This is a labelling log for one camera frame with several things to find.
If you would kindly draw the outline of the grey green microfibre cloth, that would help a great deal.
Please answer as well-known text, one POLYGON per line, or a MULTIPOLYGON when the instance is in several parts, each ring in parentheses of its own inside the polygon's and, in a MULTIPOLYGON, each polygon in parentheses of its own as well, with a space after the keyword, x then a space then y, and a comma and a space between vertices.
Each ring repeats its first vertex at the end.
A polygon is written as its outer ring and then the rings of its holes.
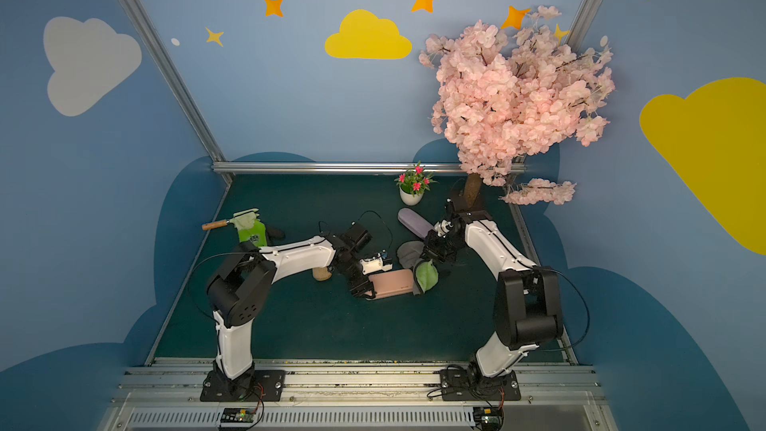
POLYGON ((413 275, 413 293, 424 295, 439 282, 439 271, 432 259, 425 255, 422 241, 409 241, 397 249, 397 259, 403 269, 410 269, 413 275))

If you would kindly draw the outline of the pink eyeglass case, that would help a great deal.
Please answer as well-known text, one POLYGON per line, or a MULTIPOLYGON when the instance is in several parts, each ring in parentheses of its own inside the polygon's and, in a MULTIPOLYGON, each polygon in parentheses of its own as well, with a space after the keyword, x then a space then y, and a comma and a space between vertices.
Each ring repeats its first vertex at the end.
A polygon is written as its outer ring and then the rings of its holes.
POLYGON ((410 269, 375 273, 369 277, 369 281, 373 285, 374 297, 372 299, 374 301, 398 297, 398 295, 412 295, 415 289, 415 279, 410 269))

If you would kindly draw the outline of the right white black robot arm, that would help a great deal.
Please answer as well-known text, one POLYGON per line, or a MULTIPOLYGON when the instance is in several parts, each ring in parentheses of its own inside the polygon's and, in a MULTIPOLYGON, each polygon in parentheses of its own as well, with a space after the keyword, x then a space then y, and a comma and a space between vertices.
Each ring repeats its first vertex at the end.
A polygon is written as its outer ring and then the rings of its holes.
POLYGON ((523 255, 489 213, 463 205, 461 199, 448 199, 445 219, 429 223, 417 217, 410 229, 424 243, 423 259, 446 263, 461 249, 472 249, 492 273, 494 331, 473 364, 482 377, 499 378, 530 352, 563 336, 562 275, 523 255))

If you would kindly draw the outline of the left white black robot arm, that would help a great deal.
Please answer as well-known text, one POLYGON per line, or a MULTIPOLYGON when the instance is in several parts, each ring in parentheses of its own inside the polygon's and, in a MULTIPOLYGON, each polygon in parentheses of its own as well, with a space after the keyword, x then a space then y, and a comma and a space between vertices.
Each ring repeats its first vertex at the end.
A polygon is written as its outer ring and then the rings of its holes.
POLYGON ((371 235, 360 223, 341 235, 316 235, 305 241, 257 247, 242 243, 209 279, 205 293, 217 331, 215 370, 235 381, 253 368, 251 325, 274 283, 298 273, 327 269, 346 277, 356 297, 374 299, 375 273, 387 273, 392 261, 379 253, 365 259, 360 252, 371 235))

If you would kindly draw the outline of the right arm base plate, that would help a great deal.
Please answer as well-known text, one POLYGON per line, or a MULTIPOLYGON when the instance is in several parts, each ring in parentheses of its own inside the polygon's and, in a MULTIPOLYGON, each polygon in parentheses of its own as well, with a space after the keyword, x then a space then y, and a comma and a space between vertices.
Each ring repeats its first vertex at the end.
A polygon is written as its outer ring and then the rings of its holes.
POLYGON ((521 385, 516 372, 497 377, 486 377, 480 371, 469 367, 449 365, 439 370, 439 391, 444 401, 487 401, 499 404, 501 401, 520 401, 521 385))

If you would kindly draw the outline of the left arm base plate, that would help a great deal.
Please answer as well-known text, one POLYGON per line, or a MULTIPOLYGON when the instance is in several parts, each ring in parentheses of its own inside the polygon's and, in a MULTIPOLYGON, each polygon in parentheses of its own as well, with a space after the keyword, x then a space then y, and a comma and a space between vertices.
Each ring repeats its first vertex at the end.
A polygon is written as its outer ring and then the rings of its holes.
POLYGON ((249 369, 229 378, 215 367, 207 374, 201 389, 201 402, 279 402, 284 388, 284 370, 249 369))

